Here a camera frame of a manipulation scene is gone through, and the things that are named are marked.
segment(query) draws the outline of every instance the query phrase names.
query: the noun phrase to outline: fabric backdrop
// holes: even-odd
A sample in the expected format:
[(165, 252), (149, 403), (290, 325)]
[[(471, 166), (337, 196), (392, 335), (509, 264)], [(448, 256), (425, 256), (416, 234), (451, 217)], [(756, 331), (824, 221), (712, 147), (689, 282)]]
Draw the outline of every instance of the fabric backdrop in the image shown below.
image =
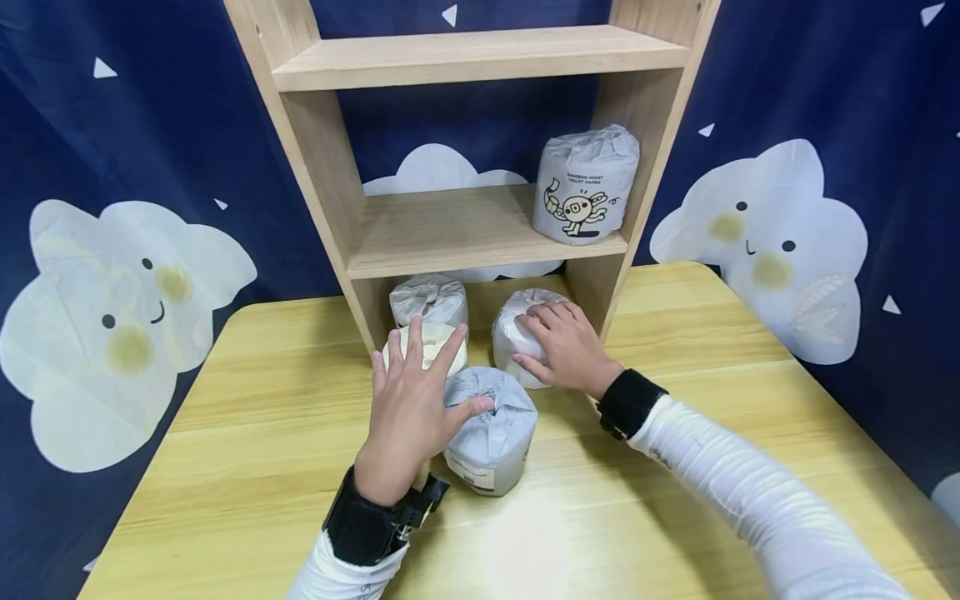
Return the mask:
[[(340, 37), (603, 23), (609, 1), (314, 8)], [(9, 0), (0, 24), (0, 589), (69, 598), (229, 315), (339, 289), (218, 1)], [(636, 257), (716, 265), (955, 520), (958, 31), (956, 0), (727, 0)], [(595, 91), (340, 100), (377, 194), (532, 181)]]

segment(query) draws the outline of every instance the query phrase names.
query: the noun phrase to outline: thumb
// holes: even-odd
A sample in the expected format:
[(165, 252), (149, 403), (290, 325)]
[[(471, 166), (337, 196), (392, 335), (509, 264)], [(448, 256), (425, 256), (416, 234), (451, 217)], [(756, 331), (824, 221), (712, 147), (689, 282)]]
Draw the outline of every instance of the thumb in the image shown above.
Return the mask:
[(460, 431), (460, 428), (463, 427), (464, 423), (468, 420), (493, 410), (493, 406), (493, 398), (489, 396), (474, 396), (451, 408), (448, 417), (452, 421), (454, 435)]
[(518, 365), (526, 369), (534, 377), (547, 385), (553, 385), (553, 370), (542, 362), (528, 354), (514, 354), (514, 360)]

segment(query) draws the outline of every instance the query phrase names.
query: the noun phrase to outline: shelf board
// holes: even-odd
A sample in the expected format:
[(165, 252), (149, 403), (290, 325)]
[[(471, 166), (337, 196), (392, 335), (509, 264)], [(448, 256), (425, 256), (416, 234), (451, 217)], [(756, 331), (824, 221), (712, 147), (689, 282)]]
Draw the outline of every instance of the shelf board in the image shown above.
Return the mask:
[(588, 246), (537, 233), (531, 226), (534, 187), (371, 196), (347, 273), (369, 279), (627, 251), (619, 232)]
[(689, 48), (614, 27), (322, 39), (274, 71), (279, 91), (679, 68)]

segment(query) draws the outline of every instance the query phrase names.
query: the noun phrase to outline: wrapped toilet paper roll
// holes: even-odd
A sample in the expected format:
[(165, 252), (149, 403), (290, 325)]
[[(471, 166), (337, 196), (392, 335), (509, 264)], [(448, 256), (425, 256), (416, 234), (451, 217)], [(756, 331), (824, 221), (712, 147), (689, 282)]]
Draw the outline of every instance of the wrapped toilet paper roll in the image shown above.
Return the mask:
[(397, 327), (405, 327), (416, 315), (424, 323), (451, 327), (467, 322), (467, 291), (460, 281), (442, 275), (407, 279), (390, 293), (390, 309)]
[(526, 327), (516, 322), (516, 317), (524, 315), (527, 309), (535, 304), (544, 302), (561, 302), (566, 300), (560, 294), (549, 290), (531, 288), (514, 292), (507, 303), (500, 309), (493, 323), (493, 362), (498, 369), (513, 375), (524, 388), (540, 390), (548, 388), (530, 372), (521, 367), (514, 360), (514, 354), (521, 352), (540, 360), (543, 357), (543, 348), (540, 342)]
[[(430, 365), (440, 353), (440, 348), (444, 347), (446, 340), (453, 335), (453, 327), (439, 323), (424, 323), (422, 325), (423, 333), (423, 368), (429, 369)], [(400, 349), (403, 355), (407, 355), (407, 342), (410, 340), (410, 325), (400, 328)], [(390, 343), (383, 347), (383, 364), (387, 369), (390, 368)], [(467, 366), (467, 341), (457, 349), (457, 356), (453, 359), (453, 364), (446, 372), (450, 377), (457, 371), (462, 371)]]
[(619, 125), (554, 137), (540, 156), (534, 229), (573, 246), (620, 229), (640, 143)]
[(446, 380), (447, 408), (473, 396), (490, 396), (494, 408), (468, 420), (444, 449), (444, 458), (477, 493), (501, 496), (523, 474), (537, 407), (514, 378), (490, 367), (473, 367)]

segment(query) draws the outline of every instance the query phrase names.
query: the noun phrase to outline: navy blue backdrop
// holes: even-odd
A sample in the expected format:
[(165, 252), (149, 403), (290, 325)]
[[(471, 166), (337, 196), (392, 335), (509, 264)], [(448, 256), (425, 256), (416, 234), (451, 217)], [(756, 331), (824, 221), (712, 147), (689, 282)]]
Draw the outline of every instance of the navy blue backdrop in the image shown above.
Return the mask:
[[(338, 37), (603, 23), (610, 3), (467, 0), (455, 26), (442, 17), (452, 0), (313, 4), (322, 35)], [(10, 0), (0, 24), (0, 314), (10, 332), (0, 335), (0, 589), (59, 599), (80, 589), (197, 370), (168, 369), (176, 388), (143, 444), (88, 465), (57, 458), (70, 448), (43, 441), (35, 407), (44, 392), (17, 375), (33, 341), (17, 338), (15, 301), (60, 276), (44, 271), (35, 208), (59, 199), (69, 206), (46, 204), (58, 223), (86, 223), (139, 200), (221, 231), (234, 242), (215, 242), (229, 264), (246, 274), (251, 261), (255, 277), (238, 275), (204, 304), (213, 332), (245, 304), (339, 289), (218, 1)], [(954, 519), (958, 32), (955, 1), (727, 0), (636, 257), (654, 261), (655, 227), (709, 171), (805, 140), (790, 148), (819, 158), (822, 195), (851, 207), (869, 237), (854, 273), (852, 357), (808, 366)], [(548, 137), (587, 128), (595, 91), (594, 78), (577, 77), (354, 90), (340, 100), (364, 182), (394, 175), (424, 144), (452, 148), (479, 173), (534, 180)], [(181, 228), (174, 217), (170, 227)], [(98, 223), (108, 225), (106, 213)], [(121, 237), (116, 247), (129, 247)]]

